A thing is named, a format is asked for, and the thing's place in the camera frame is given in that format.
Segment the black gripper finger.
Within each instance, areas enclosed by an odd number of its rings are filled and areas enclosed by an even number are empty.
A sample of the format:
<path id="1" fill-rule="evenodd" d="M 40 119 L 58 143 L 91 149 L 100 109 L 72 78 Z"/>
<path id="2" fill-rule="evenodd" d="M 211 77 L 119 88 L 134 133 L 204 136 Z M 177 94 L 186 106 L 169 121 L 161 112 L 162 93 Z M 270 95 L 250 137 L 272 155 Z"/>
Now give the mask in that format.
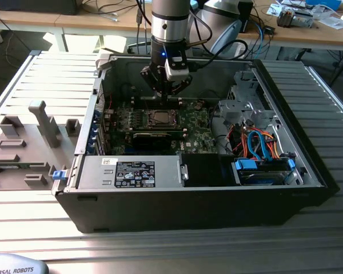
<path id="1" fill-rule="evenodd" d="M 167 80 L 165 69 L 162 66 L 145 66 L 141 72 L 141 77 L 159 98 L 161 105 L 167 103 Z"/>
<path id="2" fill-rule="evenodd" d="M 180 83 L 174 84 L 169 82 L 167 84 L 167 96 L 166 96 L 166 107 L 167 108 L 179 108 L 182 104 L 182 99 L 178 97 L 178 94 L 186 89 L 192 83 L 193 77 L 191 75 L 187 76 L 185 80 Z"/>

